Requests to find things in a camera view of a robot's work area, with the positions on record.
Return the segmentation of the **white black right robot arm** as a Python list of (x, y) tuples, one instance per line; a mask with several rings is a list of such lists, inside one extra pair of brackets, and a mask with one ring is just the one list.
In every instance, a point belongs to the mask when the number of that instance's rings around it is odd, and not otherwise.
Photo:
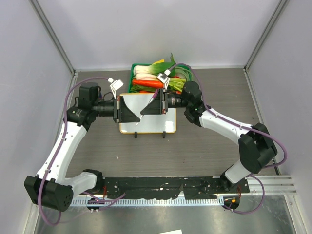
[(277, 148), (267, 127), (262, 123), (250, 125), (218, 113), (202, 100), (202, 91), (194, 81), (184, 84), (181, 94), (169, 94), (158, 89), (141, 116), (164, 115), (168, 108), (184, 108), (186, 119), (213, 130), (234, 142), (239, 149), (239, 160), (220, 176), (220, 187), (230, 193), (238, 182), (250, 174), (257, 174), (277, 155)]

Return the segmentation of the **pink capped marker pen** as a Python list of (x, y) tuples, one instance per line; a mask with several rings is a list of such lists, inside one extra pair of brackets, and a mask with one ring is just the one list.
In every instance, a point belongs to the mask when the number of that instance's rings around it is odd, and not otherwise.
[(144, 117), (144, 114), (143, 114), (142, 112), (144, 112), (144, 109), (146, 109), (146, 108), (149, 106), (149, 104), (151, 104), (151, 103), (155, 100), (155, 98), (156, 98), (157, 95), (158, 95), (158, 92), (159, 92), (159, 89), (156, 89), (156, 91), (154, 92), (153, 96), (152, 96), (151, 99), (149, 100), (148, 104), (147, 104), (147, 105), (143, 108), (143, 110), (140, 112), (141, 115), (140, 115), (140, 117), (139, 117), (139, 120), (142, 120), (142, 118)]

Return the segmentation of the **yellow framed whiteboard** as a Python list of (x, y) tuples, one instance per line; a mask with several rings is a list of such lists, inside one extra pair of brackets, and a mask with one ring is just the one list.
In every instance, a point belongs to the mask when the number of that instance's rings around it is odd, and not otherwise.
[[(124, 93), (123, 96), (126, 106), (137, 116), (143, 110), (150, 99), (152, 93)], [(164, 115), (144, 115), (140, 122), (121, 123), (119, 130), (123, 134), (156, 134), (163, 132), (174, 133), (176, 131), (176, 109), (169, 108)]]

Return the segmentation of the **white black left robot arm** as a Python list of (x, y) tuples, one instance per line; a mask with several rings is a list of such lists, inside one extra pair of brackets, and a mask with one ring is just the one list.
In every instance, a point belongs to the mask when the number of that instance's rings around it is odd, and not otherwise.
[(64, 212), (77, 195), (90, 191), (100, 194), (104, 188), (102, 172), (84, 170), (80, 175), (66, 178), (72, 157), (97, 117), (112, 117), (116, 123), (139, 122), (139, 117), (126, 105), (124, 98), (116, 95), (123, 86), (121, 80), (107, 79), (113, 94), (112, 100), (99, 97), (100, 86), (86, 79), (80, 82), (77, 105), (64, 107), (61, 133), (49, 157), (35, 176), (28, 176), (24, 186), (34, 204)]

